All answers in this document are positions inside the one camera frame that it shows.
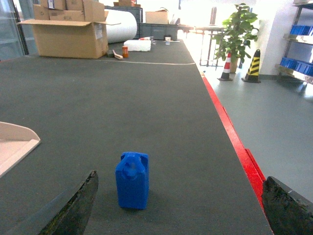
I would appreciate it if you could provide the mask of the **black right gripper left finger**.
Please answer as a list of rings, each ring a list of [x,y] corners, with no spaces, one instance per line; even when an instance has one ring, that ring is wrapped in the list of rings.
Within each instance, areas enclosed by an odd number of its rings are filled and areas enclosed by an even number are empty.
[[[91,171],[84,181],[60,193],[7,234],[82,235],[91,215],[98,182],[97,172]]]

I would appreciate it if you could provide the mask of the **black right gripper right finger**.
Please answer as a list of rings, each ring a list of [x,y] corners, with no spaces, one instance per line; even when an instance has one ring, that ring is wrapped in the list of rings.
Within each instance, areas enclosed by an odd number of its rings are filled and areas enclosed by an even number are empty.
[[[263,182],[262,204],[275,235],[313,233],[313,203],[272,176]]]

